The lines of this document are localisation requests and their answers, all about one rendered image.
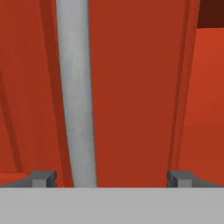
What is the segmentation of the red cabinet door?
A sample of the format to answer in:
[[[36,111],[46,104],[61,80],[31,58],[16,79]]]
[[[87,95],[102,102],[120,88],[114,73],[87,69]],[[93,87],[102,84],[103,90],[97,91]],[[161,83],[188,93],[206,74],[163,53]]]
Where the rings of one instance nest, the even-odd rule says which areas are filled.
[[[200,0],[89,0],[96,187],[163,187],[179,161]],[[0,184],[74,185],[56,0],[0,0]]]

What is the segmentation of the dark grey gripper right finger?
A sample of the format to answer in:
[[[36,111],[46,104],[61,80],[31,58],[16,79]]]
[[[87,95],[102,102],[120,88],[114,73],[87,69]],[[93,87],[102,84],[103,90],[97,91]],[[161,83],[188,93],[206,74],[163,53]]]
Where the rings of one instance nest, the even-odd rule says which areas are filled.
[[[184,188],[213,188],[220,185],[198,178],[190,171],[168,171],[168,187],[184,187]]]

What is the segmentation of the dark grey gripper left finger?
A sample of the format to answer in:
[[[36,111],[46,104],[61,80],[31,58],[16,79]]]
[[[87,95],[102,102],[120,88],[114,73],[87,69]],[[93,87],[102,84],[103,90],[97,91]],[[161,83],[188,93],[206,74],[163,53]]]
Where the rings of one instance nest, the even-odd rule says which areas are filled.
[[[56,171],[34,171],[26,178],[4,184],[2,187],[57,187],[56,179]]]

